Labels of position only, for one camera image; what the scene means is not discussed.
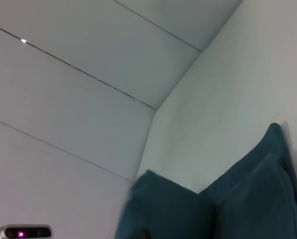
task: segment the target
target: white ceiling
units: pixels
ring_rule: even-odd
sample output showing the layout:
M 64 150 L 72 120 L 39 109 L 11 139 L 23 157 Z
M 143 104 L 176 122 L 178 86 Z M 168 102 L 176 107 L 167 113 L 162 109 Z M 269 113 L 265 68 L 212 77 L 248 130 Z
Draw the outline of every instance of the white ceiling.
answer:
M 190 3 L 169 11 L 173 4 L 163 0 L 156 12 L 146 0 L 120 1 L 149 20 L 114 0 L 0 0 L 0 28 L 158 109 L 200 54 L 185 41 L 203 49 L 239 0 L 193 7 L 194 0 L 180 0 Z

